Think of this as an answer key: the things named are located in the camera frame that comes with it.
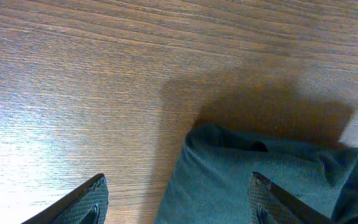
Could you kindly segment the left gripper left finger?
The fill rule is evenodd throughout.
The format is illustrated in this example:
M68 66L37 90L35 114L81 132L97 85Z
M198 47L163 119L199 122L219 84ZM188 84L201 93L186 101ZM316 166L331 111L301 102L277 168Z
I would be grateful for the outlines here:
M24 224L104 224L109 190L104 174L96 174Z

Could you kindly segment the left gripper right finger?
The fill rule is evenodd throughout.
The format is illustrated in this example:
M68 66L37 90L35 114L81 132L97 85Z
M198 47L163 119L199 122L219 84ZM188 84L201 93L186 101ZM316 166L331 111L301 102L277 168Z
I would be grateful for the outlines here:
M252 224L332 224L264 175L253 172L248 188Z

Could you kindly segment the black Nike t-shirt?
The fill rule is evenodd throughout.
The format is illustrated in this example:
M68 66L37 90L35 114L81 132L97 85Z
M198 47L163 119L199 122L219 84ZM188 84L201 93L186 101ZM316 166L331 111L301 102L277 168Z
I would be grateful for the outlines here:
M155 223L290 223L288 193L334 223L358 223L358 148L246 134L209 124L192 129Z

